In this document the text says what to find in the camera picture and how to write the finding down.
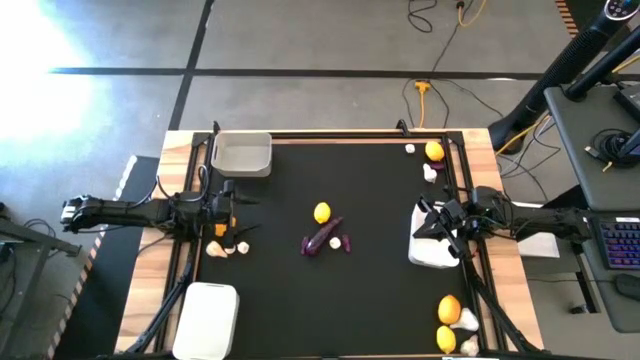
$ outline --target black pole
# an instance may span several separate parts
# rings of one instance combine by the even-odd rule
[[[593,65],[583,77],[571,85],[565,91],[565,95],[573,101],[581,100],[589,89],[602,81],[625,59],[633,55],[638,48],[640,48],[640,26],[629,34],[620,45],[609,51],[606,56]]]
[[[547,109],[544,90],[573,81],[600,54],[609,39],[629,22],[638,11],[638,3],[639,0],[633,0],[626,5],[625,10],[610,13],[608,7],[612,6],[612,0],[607,1],[591,25],[582,29],[571,40],[515,109],[489,126],[494,150],[500,149],[510,138],[531,126],[542,115]],[[505,153],[520,151],[523,142],[524,138],[519,139]]]

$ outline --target white container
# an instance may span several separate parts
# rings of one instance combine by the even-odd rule
[[[213,145],[211,165],[226,177],[267,177],[271,173],[271,135],[221,132]]]

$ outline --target black table surface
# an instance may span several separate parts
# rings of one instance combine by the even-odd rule
[[[420,151],[408,155],[403,144],[274,145],[271,175],[237,182],[261,200],[236,207],[239,226],[262,226],[238,240],[250,244],[247,255],[203,254],[197,275],[238,291],[231,357],[440,353],[440,299],[470,303],[461,268],[408,260],[420,193],[447,199],[446,176],[427,184],[423,163]],[[351,237],[351,254],[326,244],[315,258],[300,255],[302,238],[320,228],[313,209],[321,201],[344,217],[335,234]],[[471,334],[456,335],[459,346]]]

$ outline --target gray desk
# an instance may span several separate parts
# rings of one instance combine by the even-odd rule
[[[640,166],[603,173],[602,162],[584,151],[598,131],[633,132],[640,126],[613,100],[616,91],[615,86],[593,88],[582,102],[567,99],[560,88],[544,92],[584,197],[594,211],[640,210]]]
[[[545,90],[549,111],[558,125],[588,207],[597,212],[635,211],[640,215],[640,166],[632,169],[609,169],[584,151],[591,138],[606,128],[635,131],[640,124],[613,100],[615,87],[591,89],[585,101],[574,103],[559,88]],[[594,279],[613,280],[625,271],[609,270],[595,241],[583,244],[584,254]],[[640,276],[640,271],[626,271]],[[614,285],[597,284],[613,327],[619,332],[640,332],[640,302],[621,296]]]

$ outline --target yellow cable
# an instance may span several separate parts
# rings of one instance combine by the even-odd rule
[[[458,24],[460,24],[460,26],[462,26],[462,27],[467,27],[467,26],[470,26],[471,24],[473,24],[473,22],[478,19],[478,16],[480,16],[480,13],[482,12],[482,9],[484,9],[484,6],[486,4],[487,4],[487,0],[482,0],[482,5],[480,5],[480,10],[478,10],[478,12],[473,16],[473,19],[471,19],[466,24],[464,22],[462,22],[462,7],[459,7],[458,8]]]
[[[526,129],[522,130],[518,135],[514,136],[511,140],[509,140],[509,142],[507,142],[506,144],[504,144],[504,146],[503,146],[503,147],[501,147],[501,148],[500,148],[500,150],[498,150],[498,151],[496,152],[496,155],[500,155],[500,154],[502,154],[502,152],[504,152],[505,150],[507,150],[507,148],[508,148],[511,144],[513,144],[516,140],[518,140],[518,139],[520,139],[521,137],[523,137],[523,136],[527,135],[527,134],[529,133],[529,131],[533,130],[536,126],[538,126],[538,124],[539,124],[542,120],[538,120],[538,121],[536,121],[533,125],[531,125],[531,126],[529,126],[528,128],[526,128]]]
[[[636,62],[636,61],[638,61],[638,60],[640,60],[640,55],[637,55],[637,56],[635,56],[635,57],[632,57],[631,59],[629,59],[629,60],[627,60],[627,61],[623,62],[623,63],[622,63],[622,64],[620,64],[620,65],[618,65],[618,67],[617,67],[617,68],[615,68],[615,69],[613,69],[613,71],[612,71],[612,72],[616,73],[616,72],[622,71],[624,68],[626,68],[627,66],[629,66],[629,65],[633,64],[634,62]]]
[[[420,93],[420,128],[422,129],[422,124],[424,124],[424,93]]]

